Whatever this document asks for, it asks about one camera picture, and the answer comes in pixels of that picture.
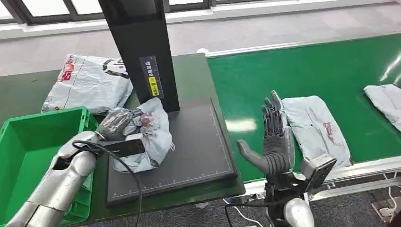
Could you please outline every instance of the window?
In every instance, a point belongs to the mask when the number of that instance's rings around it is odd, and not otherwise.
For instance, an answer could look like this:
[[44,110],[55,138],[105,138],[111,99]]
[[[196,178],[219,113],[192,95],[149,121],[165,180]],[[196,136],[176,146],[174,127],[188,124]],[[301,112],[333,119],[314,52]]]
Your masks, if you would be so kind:
[[0,23],[12,23],[14,22],[13,16],[7,10],[7,8],[0,2]]
[[72,0],[72,4],[78,14],[102,13],[97,0]]
[[261,1],[261,0],[216,0],[217,4],[239,3],[248,1]]
[[195,9],[209,9],[210,0],[164,0],[165,12],[189,11]]
[[63,0],[22,0],[34,17],[69,14]]

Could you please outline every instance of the crumpled plastic bag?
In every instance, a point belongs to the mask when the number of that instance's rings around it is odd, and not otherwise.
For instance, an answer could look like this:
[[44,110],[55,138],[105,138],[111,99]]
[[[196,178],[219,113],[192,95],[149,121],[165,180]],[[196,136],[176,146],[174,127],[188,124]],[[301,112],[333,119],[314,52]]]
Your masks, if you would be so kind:
[[393,84],[386,84],[369,85],[364,88],[364,91],[373,105],[401,131],[401,89]]
[[352,165],[348,145],[323,100],[310,96],[285,98],[282,103],[304,157],[327,154],[337,159],[334,167]]
[[[141,140],[145,152],[121,158],[134,173],[157,168],[169,150],[174,150],[168,116],[160,99],[152,98],[137,109],[143,114],[133,118],[123,134],[127,136],[125,140]],[[113,160],[113,167],[117,171],[127,172],[117,160]]]
[[133,90],[121,59],[68,54],[42,113],[78,106],[93,114],[123,107]]

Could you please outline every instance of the green conveyor belt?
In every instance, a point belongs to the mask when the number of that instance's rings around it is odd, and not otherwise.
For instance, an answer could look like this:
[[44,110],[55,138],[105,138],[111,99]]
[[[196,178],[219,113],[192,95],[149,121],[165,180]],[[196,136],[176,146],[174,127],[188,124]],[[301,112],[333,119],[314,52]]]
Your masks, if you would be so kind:
[[[261,152],[263,98],[317,95],[347,141],[355,163],[401,155],[401,133],[365,96],[366,85],[401,85],[401,34],[224,55],[208,59],[244,181],[263,174],[238,153],[246,140]],[[296,147],[296,161],[302,158]]]

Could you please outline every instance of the gray floor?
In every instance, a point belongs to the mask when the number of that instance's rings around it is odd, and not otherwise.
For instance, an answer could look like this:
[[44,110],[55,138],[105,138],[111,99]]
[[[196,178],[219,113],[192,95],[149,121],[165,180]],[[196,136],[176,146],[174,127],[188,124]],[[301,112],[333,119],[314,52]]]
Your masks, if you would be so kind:
[[[311,42],[335,37],[384,34],[401,30],[398,3],[313,11],[264,17],[202,21],[168,25],[173,55],[194,53],[199,48],[229,50],[288,42]],[[79,53],[118,57],[109,31],[0,41],[0,76],[60,69],[65,55]],[[311,204],[317,227],[384,227],[370,203],[372,194],[359,193]],[[142,227],[226,227],[222,200],[212,201],[205,209],[194,206],[144,214]],[[265,226],[262,213],[242,209],[249,218]],[[229,210],[235,227],[253,226],[234,209]],[[135,218],[93,224],[93,227],[132,226]]]
[[[399,30],[398,3],[168,25],[172,55]],[[119,56],[109,31],[0,41],[0,50],[0,76],[60,69],[68,53]]]

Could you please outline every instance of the black pole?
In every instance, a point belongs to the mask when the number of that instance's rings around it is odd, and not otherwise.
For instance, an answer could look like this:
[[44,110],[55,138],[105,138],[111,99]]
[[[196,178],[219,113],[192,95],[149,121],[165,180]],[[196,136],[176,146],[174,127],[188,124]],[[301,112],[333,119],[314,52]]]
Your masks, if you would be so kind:
[[163,1],[99,3],[139,101],[159,97],[167,112],[179,110]]

